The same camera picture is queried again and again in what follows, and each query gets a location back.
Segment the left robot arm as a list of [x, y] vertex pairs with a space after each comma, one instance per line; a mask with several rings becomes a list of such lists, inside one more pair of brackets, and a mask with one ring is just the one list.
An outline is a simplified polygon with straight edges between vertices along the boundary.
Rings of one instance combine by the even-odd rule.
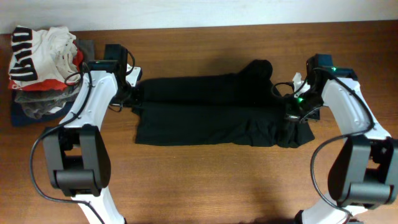
[[53, 188], [63, 203], [76, 203], [90, 223], [125, 223], [109, 190], [111, 161], [101, 125], [109, 106], [130, 108], [139, 101], [142, 70], [120, 44], [107, 44], [102, 60], [82, 65], [81, 89], [72, 108], [40, 137]]

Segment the black t-shirt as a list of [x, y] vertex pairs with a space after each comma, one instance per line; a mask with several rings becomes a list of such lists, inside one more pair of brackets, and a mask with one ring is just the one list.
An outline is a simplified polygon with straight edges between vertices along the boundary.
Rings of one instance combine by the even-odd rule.
[[285, 103], [271, 93], [272, 72], [269, 61], [253, 60], [236, 73], [140, 82], [135, 142], [298, 148], [314, 140], [307, 123], [285, 118]]

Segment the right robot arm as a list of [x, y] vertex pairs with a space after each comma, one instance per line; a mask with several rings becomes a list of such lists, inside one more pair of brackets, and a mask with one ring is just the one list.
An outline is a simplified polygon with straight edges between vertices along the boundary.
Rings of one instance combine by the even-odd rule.
[[[389, 205], [397, 198], [397, 140], [371, 112], [358, 76], [351, 68], [336, 67], [331, 55], [315, 54], [306, 62], [307, 76], [296, 73], [286, 95], [285, 118], [306, 123], [320, 118], [327, 107], [341, 132], [321, 143], [310, 160], [312, 184], [320, 196], [312, 207], [299, 211], [294, 223], [357, 223], [355, 215]], [[344, 142], [328, 173], [323, 194], [315, 177], [315, 159], [328, 144]]]

